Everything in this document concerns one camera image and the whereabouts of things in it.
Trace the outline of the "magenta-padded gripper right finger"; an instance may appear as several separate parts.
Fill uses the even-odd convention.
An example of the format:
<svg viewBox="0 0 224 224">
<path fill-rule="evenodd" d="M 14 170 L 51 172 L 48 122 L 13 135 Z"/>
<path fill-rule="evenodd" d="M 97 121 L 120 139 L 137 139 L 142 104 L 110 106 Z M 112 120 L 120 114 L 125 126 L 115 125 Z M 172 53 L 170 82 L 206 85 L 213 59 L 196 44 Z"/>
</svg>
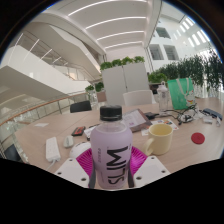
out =
<svg viewBox="0 0 224 224">
<path fill-rule="evenodd" d="M 168 169 L 156 156 L 146 156 L 136 147 L 132 148 L 128 172 L 128 186 L 130 188 L 143 187 L 169 174 Z"/>
</svg>

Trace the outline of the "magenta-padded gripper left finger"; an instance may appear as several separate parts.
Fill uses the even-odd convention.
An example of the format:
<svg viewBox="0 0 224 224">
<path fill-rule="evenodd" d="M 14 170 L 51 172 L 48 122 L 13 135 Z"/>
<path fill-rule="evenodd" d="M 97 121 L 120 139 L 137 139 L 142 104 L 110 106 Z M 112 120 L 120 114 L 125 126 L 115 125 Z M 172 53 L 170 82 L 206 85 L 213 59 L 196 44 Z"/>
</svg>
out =
<svg viewBox="0 0 224 224">
<path fill-rule="evenodd" d="M 68 158 L 55 174 L 81 187 L 94 188 L 96 173 L 94 170 L 92 151 L 87 149 L 77 158 Z"/>
</svg>

